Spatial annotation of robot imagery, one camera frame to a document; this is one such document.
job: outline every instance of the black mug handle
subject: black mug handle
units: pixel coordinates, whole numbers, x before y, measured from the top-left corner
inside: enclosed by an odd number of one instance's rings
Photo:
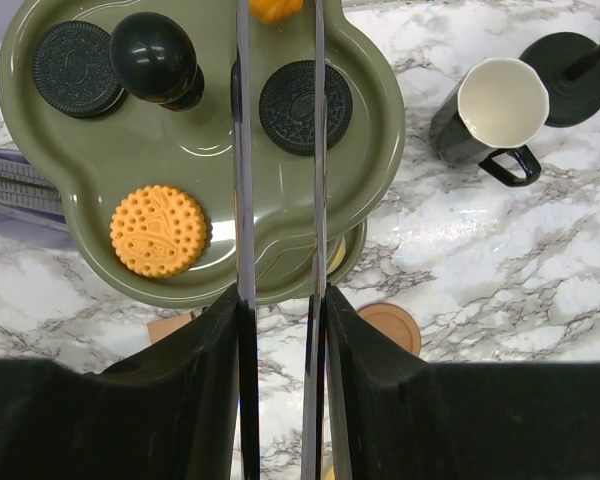
[[[524,171],[525,178],[514,175],[509,170],[496,163],[494,158],[503,153],[513,157],[516,162],[518,162],[518,165],[520,165],[520,168]],[[538,163],[538,160],[536,160],[536,157],[526,145],[513,150],[496,150],[478,165],[485,172],[504,183],[507,187],[526,187],[527,185],[531,185],[540,178],[540,173],[542,172],[540,163]]]

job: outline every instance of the black knob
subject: black knob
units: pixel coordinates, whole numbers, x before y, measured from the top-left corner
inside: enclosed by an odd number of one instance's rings
[[[182,111],[202,99],[196,51],[169,17],[140,12],[123,19],[111,34],[110,57],[120,84],[142,100]]]

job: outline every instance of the metal strip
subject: metal strip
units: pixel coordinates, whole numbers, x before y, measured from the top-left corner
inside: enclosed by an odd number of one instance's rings
[[[238,358],[240,377],[240,449],[242,478],[260,478],[258,341],[251,173],[251,102],[249,82],[249,0],[237,0],[236,59],[231,71],[236,252],[238,257]]]
[[[327,165],[326,158],[326,66],[323,0],[315,0],[316,68],[314,95],[314,227],[313,295],[307,319],[307,346],[302,419],[301,479],[322,479],[324,424],[325,318],[327,286]]]

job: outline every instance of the marble countertop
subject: marble countertop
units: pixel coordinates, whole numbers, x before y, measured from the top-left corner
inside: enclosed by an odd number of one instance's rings
[[[384,3],[348,16],[398,77],[407,146],[341,285],[347,298],[408,310],[428,361],[600,361],[600,112],[543,129],[530,147],[544,171],[524,189],[453,169],[426,140],[435,109],[472,65],[518,57],[557,31],[599,42],[600,0]],[[15,148],[1,114],[0,147]],[[259,311],[267,479],[299,478],[306,309],[289,301]],[[149,344],[147,322],[174,314],[112,290],[75,252],[0,236],[0,356],[100,371]]]

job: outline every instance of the mug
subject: mug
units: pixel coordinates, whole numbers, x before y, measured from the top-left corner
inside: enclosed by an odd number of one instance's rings
[[[433,116],[429,139],[452,164],[477,163],[508,187],[531,185],[542,168],[526,144],[549,116],[549,93],[536,71],[514,58],[474,66]],[[524,178],[496,162],[507,154]]]

